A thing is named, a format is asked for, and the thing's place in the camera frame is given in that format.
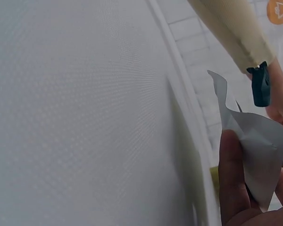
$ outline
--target dark green clip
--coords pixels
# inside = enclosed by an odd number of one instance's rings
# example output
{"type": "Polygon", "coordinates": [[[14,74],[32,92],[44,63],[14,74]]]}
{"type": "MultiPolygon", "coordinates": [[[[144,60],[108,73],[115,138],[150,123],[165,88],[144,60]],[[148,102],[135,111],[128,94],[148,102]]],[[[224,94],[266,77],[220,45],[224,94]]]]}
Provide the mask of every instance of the dark green clip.
{"type": "Polygon", "coordinates": [[[267,71],[267,62],[264,61],[259,67],[247,68],[252,74],[251,88],[253,91],[254,103],[257,107],[267,107],[270,105],[270,82],[267,71]]]}

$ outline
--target hand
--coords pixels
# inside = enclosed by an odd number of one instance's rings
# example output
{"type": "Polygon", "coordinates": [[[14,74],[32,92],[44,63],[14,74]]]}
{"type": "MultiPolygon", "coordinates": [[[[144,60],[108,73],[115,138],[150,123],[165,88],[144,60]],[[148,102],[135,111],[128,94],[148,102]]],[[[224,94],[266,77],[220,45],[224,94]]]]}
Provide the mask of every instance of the hand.
{"type": "Polygon", "coordinates": [[[283,87],[271,90],[271,105],[266,107],[270,119],[283,125],[283,87]]]}
{"type": "MultiPolygon", "coordinates": [[[[244,182],[242,147],[237,135],[223,131],[219,156],[220,210],[223,226],[283,226],[283,208],[262,213],[244,182]]],[[[283,169],[275,193],[283,205],[283,169]]]]}
{"type": "Polygon", "coordinates": [[[271,105],[266,108],[270,119],[283,125],[283,71],[278,60],[268,66],[271,81],[271,105]]]}

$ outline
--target beige sleeve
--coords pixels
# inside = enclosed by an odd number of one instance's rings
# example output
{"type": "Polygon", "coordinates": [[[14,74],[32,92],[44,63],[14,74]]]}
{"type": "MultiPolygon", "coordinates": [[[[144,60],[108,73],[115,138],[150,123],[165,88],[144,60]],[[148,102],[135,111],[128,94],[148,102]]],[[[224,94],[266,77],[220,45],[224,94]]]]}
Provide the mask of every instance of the beige sleeve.
{"type": "Polygon", "coordinates": [[[275,59],[247,0],[188,0],[204,24],[231,55],[242,73],[275,59]]]}

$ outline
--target orange circle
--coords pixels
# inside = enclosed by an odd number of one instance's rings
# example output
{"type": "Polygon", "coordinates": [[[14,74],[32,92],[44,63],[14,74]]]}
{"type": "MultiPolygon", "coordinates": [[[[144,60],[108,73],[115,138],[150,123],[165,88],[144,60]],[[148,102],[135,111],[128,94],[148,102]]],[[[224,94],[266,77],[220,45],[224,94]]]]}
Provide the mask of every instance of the orange circle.
{"type": "Polygon", "coordinates": [[[270,0],[267,4],[267,17],[273,24],[283,24],[283,0],[270,0]]]}

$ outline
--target crumpled paper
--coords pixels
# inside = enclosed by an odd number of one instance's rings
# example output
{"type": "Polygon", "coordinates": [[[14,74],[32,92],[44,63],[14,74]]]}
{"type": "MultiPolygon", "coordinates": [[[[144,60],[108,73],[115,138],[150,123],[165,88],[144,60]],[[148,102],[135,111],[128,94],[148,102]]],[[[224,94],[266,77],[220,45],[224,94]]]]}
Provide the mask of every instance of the crumpled paper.
{"type": "Polygon", "coordinates": [[[214,80],[222,128],[236,132],[243,147],[245,183],[263,211],[267,211],[283,164],[283,126],[254,113],[243,113],[219,74],[214,80]]]}

